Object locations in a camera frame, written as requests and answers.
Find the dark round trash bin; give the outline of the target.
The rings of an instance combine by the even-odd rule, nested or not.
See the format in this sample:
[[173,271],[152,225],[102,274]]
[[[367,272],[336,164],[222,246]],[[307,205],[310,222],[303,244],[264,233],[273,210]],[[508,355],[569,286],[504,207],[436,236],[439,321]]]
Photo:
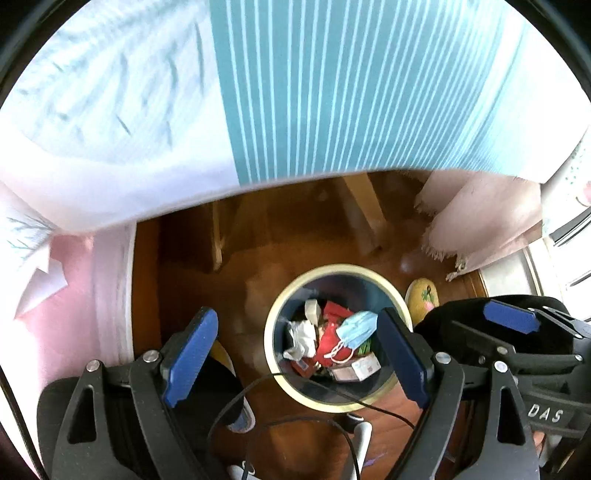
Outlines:
[[380,274],[351,264],[318,267],[287,285],[266,318],[263,350],[280,388],[305,407],[347,413],[398,384],[378,338],[378,315],[412,324],[403,296]]

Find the yellow slipper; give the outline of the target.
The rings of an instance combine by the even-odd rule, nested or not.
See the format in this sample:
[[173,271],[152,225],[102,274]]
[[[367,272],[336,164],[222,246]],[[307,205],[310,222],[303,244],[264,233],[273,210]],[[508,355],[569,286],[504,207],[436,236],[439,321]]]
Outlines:
[[429,312],[440,306],[437,288],[427,278],[416,279],[410,284],[405,301],[414,326],[421,323]]

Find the pink bed sheet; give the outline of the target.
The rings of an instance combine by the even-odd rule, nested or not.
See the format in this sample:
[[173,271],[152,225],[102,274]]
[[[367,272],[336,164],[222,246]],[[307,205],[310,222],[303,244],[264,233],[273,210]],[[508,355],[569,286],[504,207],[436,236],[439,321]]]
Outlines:
[[8,187],[1,189],[1,365],[35,431],[50,382],[98,359],[133,358],[133,223],[61,235]]

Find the pink fringed blanket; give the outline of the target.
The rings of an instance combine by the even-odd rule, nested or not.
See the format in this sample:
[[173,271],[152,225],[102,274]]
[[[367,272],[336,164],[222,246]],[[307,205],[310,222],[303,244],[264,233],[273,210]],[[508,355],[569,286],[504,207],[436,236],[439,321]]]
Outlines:
[[452,281],[486,267],[542,236],[541,185],[513,176],[464,170],[430,173],[415,208],[432,217],[422,249],[453,257]]

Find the red patterned snack box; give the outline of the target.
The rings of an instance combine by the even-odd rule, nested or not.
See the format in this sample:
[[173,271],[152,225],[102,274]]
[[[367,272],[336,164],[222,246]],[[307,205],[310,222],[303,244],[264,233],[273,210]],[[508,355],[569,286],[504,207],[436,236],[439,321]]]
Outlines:
[[381,370],[382,366],[374,353],[356,358],[355,361],[345,366],[332,368],[332,378],[341,383],[363,382],[370,376]]

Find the blue face mask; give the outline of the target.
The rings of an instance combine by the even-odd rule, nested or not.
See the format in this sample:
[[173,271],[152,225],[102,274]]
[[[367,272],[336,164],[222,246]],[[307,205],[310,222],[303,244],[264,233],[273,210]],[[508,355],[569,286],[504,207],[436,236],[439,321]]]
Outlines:
[[370,336],[377,330],[378,314],[370,311],[356,312],[349,316],[341,325],[335,328],[338,342],[335,346],[325,353],[325,359],[332,360],[335,363],[343,363],[344,360],[338,360],[337,355],[342,349],[349,349],[349,358],[353,356],[356,349],[366,342]]

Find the wooden table leg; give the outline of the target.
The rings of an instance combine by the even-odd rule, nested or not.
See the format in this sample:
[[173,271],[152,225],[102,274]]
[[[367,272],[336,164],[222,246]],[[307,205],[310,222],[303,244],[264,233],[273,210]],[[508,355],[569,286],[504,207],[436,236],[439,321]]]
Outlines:
[[386,248],[389,243],[389,223],[369,174],[346,175],[342,179],[369,227],[373,250]]

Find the red cloth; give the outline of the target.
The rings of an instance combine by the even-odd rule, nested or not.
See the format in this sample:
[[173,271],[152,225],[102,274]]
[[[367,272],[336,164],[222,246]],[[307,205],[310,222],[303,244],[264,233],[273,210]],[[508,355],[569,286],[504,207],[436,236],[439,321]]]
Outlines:
[[329,368],[335,365],[342,365],[353,358],[349,358],[349,349],[345,348],[339,351],[337,355],[338,360],[344,360],[343,363],[335,363],[332,360],[325,359],[325,353],[329,352],[332,346],[338,342],[337,335],[335,335],[335,328],[341,325],[353,312],[348,308],[342,307],[335,302],[328,301],[325,303],[325,308],[322,309],[322,320],[324,323],[318,327],[318,348],[315,354],[315,360],[322,365],[322,367]]

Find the white crumpled paper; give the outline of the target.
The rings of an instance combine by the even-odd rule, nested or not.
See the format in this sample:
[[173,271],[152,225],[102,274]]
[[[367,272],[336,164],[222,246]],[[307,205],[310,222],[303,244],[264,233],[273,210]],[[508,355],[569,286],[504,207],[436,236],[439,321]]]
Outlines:
[[304,302],[304,320],[288,324],[291,346],[283,351],[283,358],[290,361],[311,359],[317,354],[318,326],[322,320],[322,309],[316,299]]

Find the teal white patterned tablecloth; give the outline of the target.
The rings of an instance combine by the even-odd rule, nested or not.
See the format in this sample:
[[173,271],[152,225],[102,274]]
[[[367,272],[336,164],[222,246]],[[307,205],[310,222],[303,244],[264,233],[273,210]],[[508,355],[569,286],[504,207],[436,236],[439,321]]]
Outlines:
[[254,185],[542,182],[590,103],[505,1],[5,1],[1,241],[26,258]]

